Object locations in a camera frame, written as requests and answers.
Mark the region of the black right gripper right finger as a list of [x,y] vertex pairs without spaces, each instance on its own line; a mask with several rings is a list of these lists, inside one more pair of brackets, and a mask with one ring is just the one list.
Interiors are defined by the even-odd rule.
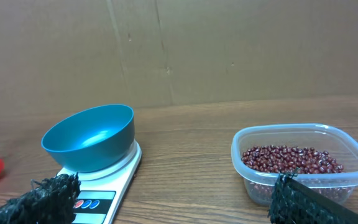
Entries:
[[358,213],[328,199],[294,178],[280,174],[273,186],[268,217],[274,224],[358,224]]

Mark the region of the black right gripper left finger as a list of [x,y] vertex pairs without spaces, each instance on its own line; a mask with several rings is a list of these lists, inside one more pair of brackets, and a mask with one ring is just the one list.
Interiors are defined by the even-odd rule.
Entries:
[[60,174],[40,182],[32,190],[0,207],[0,224],[71,224],[81,192],[78,174]]

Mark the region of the red adzuki beans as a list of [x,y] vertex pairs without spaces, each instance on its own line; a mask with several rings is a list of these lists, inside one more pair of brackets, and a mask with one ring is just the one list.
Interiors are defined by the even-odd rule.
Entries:
[[286,145],[253,146],[242,153],[241,161],[247,167],[266,173],[297,172],[299,174],[335,174],[344,172],[344,166],[328,151],[313,147]]

